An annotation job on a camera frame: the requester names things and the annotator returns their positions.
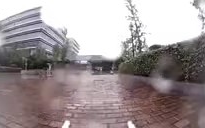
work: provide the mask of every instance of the building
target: building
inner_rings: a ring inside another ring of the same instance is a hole
[[[68,38],[68,53],[67,53],[67,59],[73,61],[76,59],[76,56],[79,54],[80,46],[77,43],[77,41],[73,38]]]
[[[80,65],[89,66],[93,71],[101,69],[103,72],[110,72],[114,66],[112,60],[108,60],[102,55],[78,55],[75,62]]]
[[[22,50],[26,55],[33,54],[39,47],[52,55],[54,45],[67,45],[67,30],[54,29],[45,24],[41,19],[41,7],[29,9],[1,20],[0,31],[5,39],[3,47]]]

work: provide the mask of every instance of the building facade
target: building facade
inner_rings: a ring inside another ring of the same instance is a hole
[[[67,59],[69,60],[75,60],[76,56],[79,54],[80,46],[77,43],[77,41],[73,38],[68,38],[68,53],[67,53]]]
[[[26,10],[0,21],[0,31],[5,39],[4,47],[22,50],[27,55],[37,48],[53,54],[54,45],[67,45],[67,30],[57,30],[41,19],[41,7]]]

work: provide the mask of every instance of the shrub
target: shrub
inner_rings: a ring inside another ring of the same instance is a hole
[[[171,69],[172,74],[179,72],[176,80],[205,82],[205,34],[191,41],[179,42],[145,52],[122,63],[119,72],[150,76],[153,71],[156,71],[158,64],[160,65],[160,58],[165,55],[170,56],[178,67],[178,69]]]

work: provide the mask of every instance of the sky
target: sky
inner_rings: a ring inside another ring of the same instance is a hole
[[[190,1],[133,0],[149,33],[149,46],[176,43],[201,33],[198,11]],[[68,29],[67,37],[80,44],[81,55],[115,58],[121,53],[121,41],[130,37],[124,0],[0,0],[0,19],[38,6],[43,6],[45,23]]]

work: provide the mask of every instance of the red brick walkway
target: red brick walkway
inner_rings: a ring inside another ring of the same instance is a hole
[[[148,85],[126,86],[117,75],[69,76],[61,83],[22,80],[0,85],[0,128],[188,128],[191,106]]]

